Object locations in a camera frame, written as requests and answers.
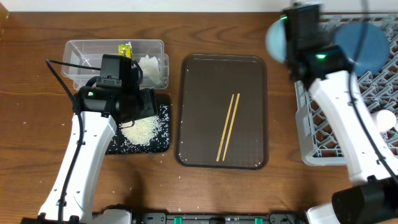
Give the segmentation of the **light blue rice bowl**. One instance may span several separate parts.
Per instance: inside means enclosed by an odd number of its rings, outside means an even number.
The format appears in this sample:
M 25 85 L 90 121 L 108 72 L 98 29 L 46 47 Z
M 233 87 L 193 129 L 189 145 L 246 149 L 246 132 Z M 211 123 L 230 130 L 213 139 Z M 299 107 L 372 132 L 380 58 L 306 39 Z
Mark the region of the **light blue rice bowl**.
M 284 63 L 287 54 L 287 41 L 282 20 L 277 20 L 270 26 L 266 33 L 265 43 L 269 55 L 279 63 Z

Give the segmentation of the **white tissue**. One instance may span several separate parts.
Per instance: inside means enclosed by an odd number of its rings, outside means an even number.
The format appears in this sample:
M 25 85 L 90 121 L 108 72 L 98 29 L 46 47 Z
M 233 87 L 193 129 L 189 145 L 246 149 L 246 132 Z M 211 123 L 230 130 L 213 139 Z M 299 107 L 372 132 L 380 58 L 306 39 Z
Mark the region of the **white tissue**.
M 155 85 L 161 84 L 159 62 L 156 57 L 141 57 L 139 66 L 142 68 L 143 77 L 148 78 Z

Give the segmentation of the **yellow green snack wrapper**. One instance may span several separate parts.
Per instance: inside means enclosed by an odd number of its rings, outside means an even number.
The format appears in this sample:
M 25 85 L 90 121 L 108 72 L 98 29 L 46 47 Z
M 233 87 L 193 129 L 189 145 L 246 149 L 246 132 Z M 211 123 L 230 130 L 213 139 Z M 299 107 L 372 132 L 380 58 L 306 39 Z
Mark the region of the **yellow green snack wrapper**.
M 119 44 L 118 45 L 118 55 L 119 56 L 123 56 L 123 57 L 127 57 L 129 59 L 133 59 L 133 55 L 132 55 L 132 45 L 130 42 L 126 42 L 123 44 Z

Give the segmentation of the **dark blue plate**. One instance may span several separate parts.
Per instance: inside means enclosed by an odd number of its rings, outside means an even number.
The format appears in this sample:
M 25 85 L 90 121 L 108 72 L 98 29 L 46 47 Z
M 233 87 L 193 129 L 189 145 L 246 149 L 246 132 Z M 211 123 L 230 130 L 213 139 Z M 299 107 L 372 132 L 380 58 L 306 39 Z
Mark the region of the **dark blue plate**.
M 389 41 L 380 28 L 368 22 L 350 22 L 337 28 L 333 43 L 354 65 L 357 77 L 377 73 L 389 57 Z

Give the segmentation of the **pink white cup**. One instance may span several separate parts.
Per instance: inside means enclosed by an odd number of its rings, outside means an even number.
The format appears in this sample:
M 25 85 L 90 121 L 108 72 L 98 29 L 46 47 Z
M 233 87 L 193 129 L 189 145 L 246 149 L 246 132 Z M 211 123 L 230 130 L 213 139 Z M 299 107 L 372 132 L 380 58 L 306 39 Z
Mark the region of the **pink white cup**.
M 381 133 L 387 133 L 392 128 L 397 127 L 397 116 L 389 110 L 380 110 L 371 114 L 377 130 Z

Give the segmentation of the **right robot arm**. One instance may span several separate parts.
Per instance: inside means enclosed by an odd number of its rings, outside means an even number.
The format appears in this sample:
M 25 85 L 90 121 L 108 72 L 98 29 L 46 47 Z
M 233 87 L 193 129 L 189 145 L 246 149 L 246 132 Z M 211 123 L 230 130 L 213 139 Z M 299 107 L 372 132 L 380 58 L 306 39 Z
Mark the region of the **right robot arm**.
M 352 187 L 309 208 L 307 223 L 380 223 L 397 218 L 397 158 L 361 97 L 351 63 L 319 26 L 320 5 L 295 3 L 280 21 L 285 61 L 326 116 L 346 160 Z

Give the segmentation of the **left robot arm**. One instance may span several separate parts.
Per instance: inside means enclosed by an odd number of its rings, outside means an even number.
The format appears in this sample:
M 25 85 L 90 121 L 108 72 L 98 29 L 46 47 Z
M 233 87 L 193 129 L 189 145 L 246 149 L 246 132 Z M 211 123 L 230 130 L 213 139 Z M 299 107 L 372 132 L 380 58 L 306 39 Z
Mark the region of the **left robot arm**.
M 159 113 L 155 91 L 140 88 L 143 70 L 135 60 L 104 54 L 99 76 L 77 93 L 67 91 L 73 105 L 72 131 L 52 191 L 35 218 L 22 223 L 133 223 L 134 213 L 113 205 L 93 215 L 94 194 L 104 155 L 123 123 Z

